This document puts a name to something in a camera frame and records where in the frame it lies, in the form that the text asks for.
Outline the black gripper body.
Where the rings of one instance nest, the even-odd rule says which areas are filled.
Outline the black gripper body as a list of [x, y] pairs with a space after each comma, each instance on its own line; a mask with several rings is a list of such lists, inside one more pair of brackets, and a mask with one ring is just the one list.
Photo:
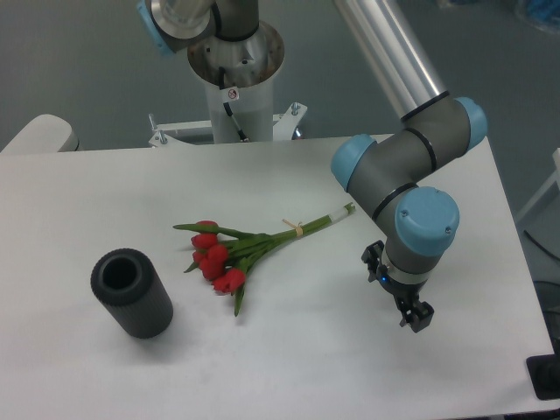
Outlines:
[[390, 293], [400, 312], [430, 312], [431, 306], [419, 300], [419, 291], [429, 278], [430, 272], [412, 274], [398, 269], [389, 259], [383, 241], [366, 247], [361, 260], [367, 265], [368, 281], [377, 281]]

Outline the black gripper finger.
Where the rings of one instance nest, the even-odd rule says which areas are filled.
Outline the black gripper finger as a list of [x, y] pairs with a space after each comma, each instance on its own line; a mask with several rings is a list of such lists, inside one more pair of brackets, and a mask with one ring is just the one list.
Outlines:
[[430, 325], [434, 315], [433, 307], [427, 302], [415, 301], [409, 315], [409, 326], [414, 333], [419, 333]]
[[412, 327], [415, 324], [416, 320], [414, 313], [414, 300], [399, 297], [397, 299], [397, 309], [402, 315], [402, 319], [399, 323], [400, 327]]

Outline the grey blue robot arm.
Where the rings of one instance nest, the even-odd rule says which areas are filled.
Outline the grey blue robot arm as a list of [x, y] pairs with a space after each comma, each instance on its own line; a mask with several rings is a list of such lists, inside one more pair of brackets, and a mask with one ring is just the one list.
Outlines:
[[[393, 296], [402, 323], [420, 331], [434, 311], [419, 292], [459, 226], [456, 202], [420, 181], [478, 145], [487, 118], [473, 100], [449, 96], [396, 2], [336, 6], [403, 129], [380, 142], [351, 137], [336, 150], [332, 174], [384, 233], [362, 256], [370, 279]], [[275, 120], [271, 105], [284, 42], [260, 19], [258, 2], [141, 1], [136, 8], [161, 53], [187, 52], [206, 86], [217, 144], [292, 136], [294, 124]]]

